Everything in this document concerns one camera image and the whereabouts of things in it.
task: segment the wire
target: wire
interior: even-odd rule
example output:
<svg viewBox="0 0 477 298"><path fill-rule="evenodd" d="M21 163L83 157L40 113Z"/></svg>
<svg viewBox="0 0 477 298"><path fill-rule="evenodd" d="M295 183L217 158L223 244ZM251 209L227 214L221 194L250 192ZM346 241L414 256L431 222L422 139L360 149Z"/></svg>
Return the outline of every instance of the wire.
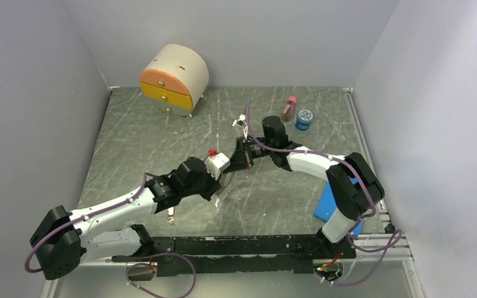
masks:
<svg viewBox="0 0 477 298"><path fill-rule="evenodd" d="M130 258L135 258L135 259L147 259L147 258L157 258L159 256L176 256L176 257L179 257L181 258L182 260L184 260L188 265L189 267L191 267L191 271L193 272L193 283L191 284L191 287L189 288L189 290L183 294L182 296L179 296L178 298L185 298L187 297L194 289L194 285L196 284L196 270L194 268L194 265L193 263L187 259L185 256L179 254L179 253L157 253L155 255L150 255L150 256L131 256ZM136 267L148 267L148 268L151 268L153 269L154 268L154 265L151 265L151 264L148 264L148 263L136 263L136 264L133 264L131 266L129 266L127 268L127 271L125 272L125 278L127 280L127 285L131 285L135 288L137 288L138 290L140 291L143 291L153 297L156 297L156 298L166 298L166 297L163 297L163 296L160 296L156 293L153 293L151 291L149 291L148 289L144 288L144 287L141 287L140 285L138 285L136 282L133 282L130 280L129 278L129 271L132 269L132 268L136 268Z"/></svg>
<svg viewBox="0 0 477 298"><path fill-rule="evenodd" d="M204 158L202 159L203 162L206 162L206 160L211 156L211 152L208 152Z"/></svg>
<svg viewBox="0 0 477 298"><path fill-rule="evenodd" d="M326 154L324 152L321 152L321 151L315 151L315 150L285 150L285 149L277 149L277 148L272 148L272 147L268 147L264 144L262 144L255 136L255 134L253 133L253 130L252 130L252 127L250 125L250 119L249 119L249 114L250 114L250 106L251 106L251 103L252 101L248 101L248 104L246 105L246 109L245 109L245 116L246 116L246 119L245 119L245 123L246 123L246 126L248 128L248 131L249 131L249 135L251 136L251 138L253 139L253 141L255 141L255 143L257 143L257 145L261 146L262 148L266 149L266 150L269 150L269 151L273 151L273 152L280 152L280 153L310 153L310 154L316 154L316 155L320 155L320 156L323 156L325 158L328 158L328 159L331 159L331 160L334 160L342 165L344 165L346 168L348 168L350 170L350 172L352 172L352 174L354 175L354 177L357 179L357 181L359 182L359 185L361 186L361 190L365 193L365 197L366 197L366 200L368 201L368 203L370 204L370 207L372 209L372 211L370 212L370 214L363 214L359 220L356 221L355 225L348 231L349 233L354 231L354 229L357 227L357 225L360 223L360 220L361 219L366 219L368 217L372 217L374 215L376 215L376 204L374 204L374 201L372 200L372 197L370 196L370 193L368 192L363 180L361 179L361 177L359 176L359 174L357 173L357 171L352 167L351 164L347 163L345 160L342 160L340 158L336 158L335 156L332 156L332 155L329 155L329 154ZM362 279L360 279L359 281L356 281L356 282L350 282L350 283L343 283L343 284L339 284L339 283L334 283L332 281L330 281L330 284L331 285L335 285L335 286L355 286L357 284L361 284L362 282L365 282L367 279L370 278L370 276L372 276L372 274L374 274L374 272L376 272L376 270L379 268L381 262L383 261L383 258L385 257L385 254L387 252L387 250L389 248L391 248L393 245L395 245L402 237L403 235L403 231L402 230L396 230L392 236L390 237L389 241L387 242L387 244L381 248L377 248L375 250L366 250L366 249L363 249L362 247L359 247L359 246L356 246L353 244L353 241L352 239L350 238L350 234L347 234L347 239L348 241L352 244L352 246L358 250L361 250L363 252L376 252L376 251L383 251L383 253L381 254L381 257L379 258L378 262L374 265L374 267L372 268L372 270Z"/></svg>
<svg viewBox="0 0 477 298"><path fill-rule="evenodd" d="M257 145L261 146L262 148L266 149L266 150L269 150L269 151L273 151L273 152L280 152L280 153L310 153L310 154L316 154L316 155L320 155L320 156L323 156L325 158L328 158L329 160L334 160L342 165L344 165L346 168L348 168L350 170L350 172L352 172L352 174L354 175L354 177L357 179L357 181L359 182L359 185L361 186L361 190L365 193L365 197L368 201L368 203L370 204L371 208L372 208L372 212L370 214L366 214L366 215L362 215L361 216L361 219L365 219L365 218L368 218L368 217L372 217L374 215L376 215L376 204L374 204L374 201L372 201L372 197L370 196L370 193L368 192L368 189L366 188L364 182L363 182L363 179L361 179L361 176L359 176L359 174L357 173L357 171L353 168L353 166L350 164L350 163L347 163L345 160L342 160L340 158L337 158L335 156L332 156L332 155L329 155L329 154L326 154L324 152L321 152L321 151L316 151L316 150L288 150L288 149L277 149L277 148L272 148L272 147L268 147L264 144L262 144L258 139L257 137L255 136L255 134L253 133L253 130L252 130L252 127L250 125L250 119L249 119L249 113L250 113L250 105L251 105L252 101L249 101L248 104L246 105L246 111L245 111L245 116L246 116L246 119L245 119L245 123L246 123L246 127L249 131L249 135L252 137L253 141L255 141L255 143L257 143Z"/></svg>
<svg viewBox="0 0 477 298"><path fill-rule="evenodd" d="M25 263L24 263L24 268L25 270L28 272L28 273L37 273L37 272L41 272L43 269L42 268L37 268L37 269L32 269L30 267L30 261L32 261L32 258L34 257L34 254L39 250L39 248L41 246L43 246L47 241L48 239L52 238L55 234L59 233L60 231L70 227L71 225L74 225L74 224L77 224L78 222L81 222L81 221L86 221L88 218L90 217L94 217L98 214L102 214L102 213L105 213L105 212L109 212L110 210L113 210L113 209L116 209L118 207L121 207L125 204L129 204L132 200L136 199L139 195L142 194L143 190L145 189L145 183L147 182L147 177L148 176L151 176L151 177L156 177L156 175L153 175L153 174L150 174L150 173L145 173L144 176L143 176L143 182L142 184L140 185L140 188L138 188L138 190L130 197L130 198L127 198L125 199L124 201L121 201L119 203L116 203L112 206L109 206L109 207L105 207L103 209L99 209L99 210L96 210L96 211L93 211L89 214L86 214L86 215L82 215L80 217L78 217L77 219L74 219L74 220L71 220L67 223L64 223L63 225L55 228L52 232L48 233L46 236L44 236L43 238L41 238L41 240L39 240L39 242L34 245L34 247L32 248L32 250L30 251L30 253L27 255L26 257L26 260L25 260Z"/></svg>
<svg viewBox="0 0 477 298"><path fill-rule="evenodd" d="M339 259L340 256L341 256L341 251L335 255L335 258L331 262L324 263L322 266L323 267L332 266Z"/></svg>
<svg viewBox="0 0 477 298"><path fill-rule="evenodd" d="M362 245L361 247L363 247L363 246L365 245L366 241L367 241L368 239L370 239L370 237L375 236L375 235L377 235L377 234L374 233L374 234L368 235L368 237L366 237L366 238L363 240L363 245ZM349 276L350 273L352 272L352 269L354 268L354 266L355 266L356 263L357 263L357 259L353 259L352 264L350 265L350 268L349 268L347 274L345 274L345 265L344 265L344 263L341 263L341 264L343 264L343 280L345 280L345 279L348 278L348 276Z"/></svg>

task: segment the pink cap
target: pink cap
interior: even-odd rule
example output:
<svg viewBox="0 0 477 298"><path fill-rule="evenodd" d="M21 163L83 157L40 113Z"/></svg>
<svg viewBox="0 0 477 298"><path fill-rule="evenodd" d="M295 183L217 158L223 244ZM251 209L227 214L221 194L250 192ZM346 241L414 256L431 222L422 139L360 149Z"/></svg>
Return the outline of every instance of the pink cap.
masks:
<svg viewBox="0 0 477 298"><path fill-rule="evenodd" d="M297 98L295 96L288 96L288 101L291 101L294 104L296 104L297 103Z"/></svg>

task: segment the blue block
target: blue block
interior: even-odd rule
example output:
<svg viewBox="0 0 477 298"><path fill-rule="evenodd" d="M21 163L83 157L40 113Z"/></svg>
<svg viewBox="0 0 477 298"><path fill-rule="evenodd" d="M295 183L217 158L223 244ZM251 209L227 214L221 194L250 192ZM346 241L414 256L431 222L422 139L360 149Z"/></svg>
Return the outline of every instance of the blue block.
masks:
<svg viewBox="0 0 477 298"><path fill-rule="evenodd" d="M351 181L353 184L355 184L357 179L353 178ZM330 187L330 183L327 183L314 215L322 220L328 221L336 208L337 206L335 205L332 188ZM363 225L363 223L359 223L357 228L355 228L353 231L354 236L359 236L359 233L361 232L361 225Z"/></svg>

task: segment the yellow drawer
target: yellow drawer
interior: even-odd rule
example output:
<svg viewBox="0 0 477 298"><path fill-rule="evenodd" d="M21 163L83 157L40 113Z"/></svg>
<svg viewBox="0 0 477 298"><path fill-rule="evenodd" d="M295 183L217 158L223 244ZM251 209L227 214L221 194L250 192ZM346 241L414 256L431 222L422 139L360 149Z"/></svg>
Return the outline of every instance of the yellow drawer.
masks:
<svg viewBox="0 0 477 298"><path fill-rule="evenodd" d="M193 100L189 95L176 93L174 91L156 87L144 82L140 82L140 86L142 87L143 95L147 97L161 102L166 102L177 107L182 107L190 111L193 110Z"/></svg>

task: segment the blue lid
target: blue lid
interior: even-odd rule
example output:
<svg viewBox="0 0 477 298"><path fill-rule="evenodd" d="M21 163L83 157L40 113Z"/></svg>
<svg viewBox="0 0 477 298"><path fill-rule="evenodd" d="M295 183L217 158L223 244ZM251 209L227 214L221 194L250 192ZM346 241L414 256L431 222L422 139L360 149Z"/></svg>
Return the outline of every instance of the blue lid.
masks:
<svg viewBox="0 0 477 298"><path fill-rule="evenodd" d="M304 124L308 124L312 122L313 117L314 115L312 114L310 110L300 110L299 113L297 114L297 118L299 122Z"/></svg>

